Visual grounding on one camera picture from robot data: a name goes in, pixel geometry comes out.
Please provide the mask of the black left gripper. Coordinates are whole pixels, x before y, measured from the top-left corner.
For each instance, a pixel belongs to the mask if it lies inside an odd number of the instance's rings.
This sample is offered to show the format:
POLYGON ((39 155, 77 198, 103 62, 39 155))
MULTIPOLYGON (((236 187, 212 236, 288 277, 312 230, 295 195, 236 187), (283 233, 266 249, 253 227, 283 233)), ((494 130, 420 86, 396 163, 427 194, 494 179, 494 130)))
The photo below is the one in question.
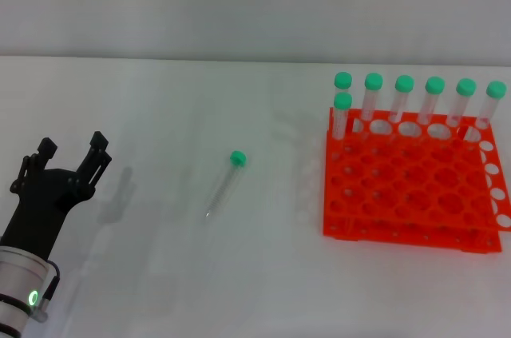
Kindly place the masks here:
POLYGON ((10 191, 19 202, 1 245, 21 249, 47 260, 69 211, 89 200, 112 158, 106 152, 109 144, 100 131, 95 131, 90 148, 76 172, 48 169, 57 146, 48 137, 42 139, 37 152, 22 158, 17 178, 10 191))

